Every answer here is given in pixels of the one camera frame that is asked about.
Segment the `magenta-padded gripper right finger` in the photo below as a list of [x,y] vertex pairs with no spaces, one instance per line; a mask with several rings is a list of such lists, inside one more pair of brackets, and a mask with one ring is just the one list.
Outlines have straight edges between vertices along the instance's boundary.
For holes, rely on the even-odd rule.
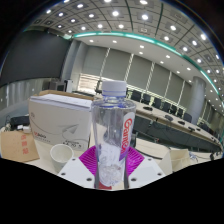
[[152,157],[143,156],[130,147],[126,157],[125,187],[140,188],[165,177]]

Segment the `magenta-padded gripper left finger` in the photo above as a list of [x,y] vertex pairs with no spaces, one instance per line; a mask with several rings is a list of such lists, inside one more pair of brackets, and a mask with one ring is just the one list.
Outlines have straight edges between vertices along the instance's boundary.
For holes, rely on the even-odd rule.
[[96,189],[99,186],[96,147],[92,146],[81,156],[71,158],[58,176],[78,186]]

